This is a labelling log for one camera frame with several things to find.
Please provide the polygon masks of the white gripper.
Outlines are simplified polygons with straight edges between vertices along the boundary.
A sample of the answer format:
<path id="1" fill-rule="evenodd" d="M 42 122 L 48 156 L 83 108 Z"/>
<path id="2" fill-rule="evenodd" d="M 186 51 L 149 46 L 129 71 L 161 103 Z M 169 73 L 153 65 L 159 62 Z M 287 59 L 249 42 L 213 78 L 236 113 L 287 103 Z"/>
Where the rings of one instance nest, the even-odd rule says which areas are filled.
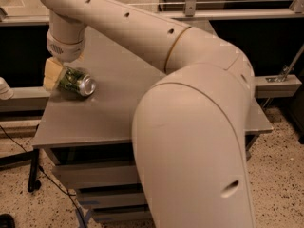
<path id="1" fill-rule="evenodd" d="M 47 50 L 53 56 L 46 60 L 43 86 L 45 90 L 55 89 L 67 72 L 61 63 L 70 63 L 77 60 L 84 51 L 86 40 L 76 44 L 65 44 L 55 39 L 50 32 L 47 33 Z"/>

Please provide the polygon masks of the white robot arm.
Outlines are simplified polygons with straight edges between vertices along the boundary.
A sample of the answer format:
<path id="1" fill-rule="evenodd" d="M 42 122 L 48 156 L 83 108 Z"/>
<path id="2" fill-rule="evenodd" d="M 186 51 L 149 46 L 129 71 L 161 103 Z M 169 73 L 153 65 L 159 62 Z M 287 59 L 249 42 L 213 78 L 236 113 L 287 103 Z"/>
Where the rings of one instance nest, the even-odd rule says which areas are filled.
<path id="1" fill-rule="evenodd" d="M 63 62 L 92 27 L 164 73 L 137 105 L 135 162 L 156 228 L 256 228 L 245 153 L 255 76 L 236 46 L 115 0 L 40 0 Z"/>

